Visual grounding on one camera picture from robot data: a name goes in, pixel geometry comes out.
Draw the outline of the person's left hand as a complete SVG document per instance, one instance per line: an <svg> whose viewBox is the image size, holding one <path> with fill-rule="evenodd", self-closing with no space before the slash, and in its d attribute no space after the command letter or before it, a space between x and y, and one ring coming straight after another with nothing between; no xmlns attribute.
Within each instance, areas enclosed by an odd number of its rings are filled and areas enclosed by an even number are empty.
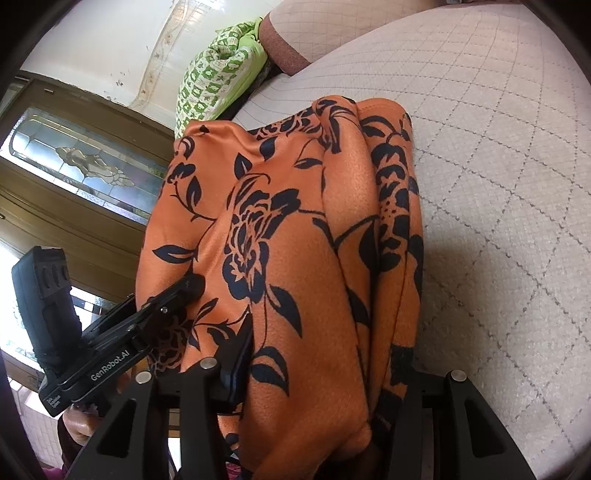
<svg viewBox="0 0 591 480"><path fill-rule="evenodd" d="M80 446L84 446L100 426L102 418L90 410L70 405L61 415L60 420L69 437Z"/></svg>

